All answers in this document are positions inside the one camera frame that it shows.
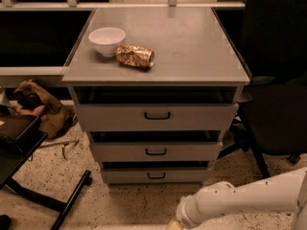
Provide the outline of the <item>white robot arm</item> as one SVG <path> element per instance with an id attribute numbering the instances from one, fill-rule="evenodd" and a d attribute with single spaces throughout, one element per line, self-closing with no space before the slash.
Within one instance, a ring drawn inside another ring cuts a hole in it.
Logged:
<path id="1" fill-rule="evenodd" d="M 187 230 L 210 219 L 238 213 L 294 214 L 291 230 L 307 230 L 307 168 L 240 187 L 222 181 L 184 196 L 166 230 Z"/>

